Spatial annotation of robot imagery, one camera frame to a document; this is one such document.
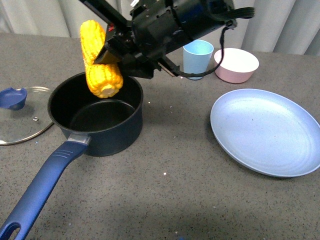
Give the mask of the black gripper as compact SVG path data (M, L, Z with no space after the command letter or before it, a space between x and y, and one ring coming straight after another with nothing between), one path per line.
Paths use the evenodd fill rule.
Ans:
M108 24L95 65L118 64L126 76L151 79L154 70L179 76L167 54L196 39L196 0L142 0L126 20L106 0L79 0Z

